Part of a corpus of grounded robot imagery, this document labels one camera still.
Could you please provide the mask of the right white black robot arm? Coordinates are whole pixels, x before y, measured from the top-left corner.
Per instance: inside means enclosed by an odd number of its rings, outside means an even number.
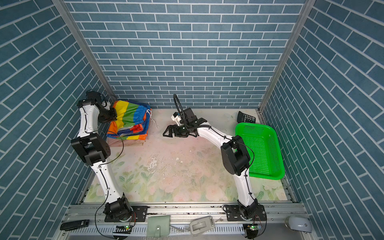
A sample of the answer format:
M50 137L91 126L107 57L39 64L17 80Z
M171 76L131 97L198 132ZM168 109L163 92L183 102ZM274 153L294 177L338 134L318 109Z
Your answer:
M248 146L240 136L228 136L209 124L192 127L169 125L163 132L163 136L168 138L202 137L217 146L221 150L225 169L234 177L241 217L244 220L258 217L260 221L267 221L264 206L259 204L252 192L249 173L251 157Z

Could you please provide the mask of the pink shorts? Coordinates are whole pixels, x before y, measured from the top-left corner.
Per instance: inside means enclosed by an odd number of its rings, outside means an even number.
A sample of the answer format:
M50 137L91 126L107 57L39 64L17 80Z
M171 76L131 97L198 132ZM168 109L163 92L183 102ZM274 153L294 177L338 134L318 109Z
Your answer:
M122 147L122 146L134 146L143 145L145 140L120 140L120 139L107 139L107 143L110 147Z

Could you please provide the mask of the colourful patterned shorts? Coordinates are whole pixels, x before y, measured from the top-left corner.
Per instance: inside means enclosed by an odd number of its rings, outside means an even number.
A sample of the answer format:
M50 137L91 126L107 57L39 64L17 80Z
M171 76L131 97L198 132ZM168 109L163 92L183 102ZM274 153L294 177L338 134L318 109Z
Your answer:
M149 105L116 101L117 119L110 123L107 137L120 140L146 140L152 109Z

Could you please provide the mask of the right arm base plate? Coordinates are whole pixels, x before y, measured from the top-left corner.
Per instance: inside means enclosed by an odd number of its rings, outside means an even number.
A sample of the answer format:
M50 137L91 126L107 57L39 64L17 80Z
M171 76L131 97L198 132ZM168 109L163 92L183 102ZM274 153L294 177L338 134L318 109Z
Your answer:
M241 215L238 205L223 205L223 210L227 216L227 221L266 221L267 215L264 206L260 205L257 207L256 213L252 218L245 218Z

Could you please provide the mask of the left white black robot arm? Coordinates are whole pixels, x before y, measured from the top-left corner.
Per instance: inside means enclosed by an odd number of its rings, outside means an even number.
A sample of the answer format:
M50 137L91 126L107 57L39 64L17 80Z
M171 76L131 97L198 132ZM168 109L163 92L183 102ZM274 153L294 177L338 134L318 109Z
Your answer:
M133 218L133 208L124 192L119 189L111 169L111 148L98 133L98 123L115 121L117 112L109 103L104 104L95 92L80 100L77 107L81 113L81 124L78 136L71 140L71 146L99 179L105 196L103 213L106 218L116 222L128 222Z

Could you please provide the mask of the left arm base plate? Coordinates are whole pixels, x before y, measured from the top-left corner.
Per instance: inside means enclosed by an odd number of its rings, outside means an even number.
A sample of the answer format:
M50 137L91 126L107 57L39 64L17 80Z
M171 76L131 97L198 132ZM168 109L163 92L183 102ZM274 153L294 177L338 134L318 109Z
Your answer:
M136 222L145 222L147 213L148 213L148 206L132 206L133 211L136 213ZM121 222L119 218L110 218L108 215L105 216L105 222L107 223L119 223Z

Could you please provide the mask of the green plastic basket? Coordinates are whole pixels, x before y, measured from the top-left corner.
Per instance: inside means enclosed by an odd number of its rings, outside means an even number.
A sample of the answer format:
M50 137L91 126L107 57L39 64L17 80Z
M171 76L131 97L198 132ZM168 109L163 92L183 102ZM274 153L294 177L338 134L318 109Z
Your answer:
M261 124L240 123L235 129L247 145L250 160L250 176L255 178L281 180L285 167L276 131Z

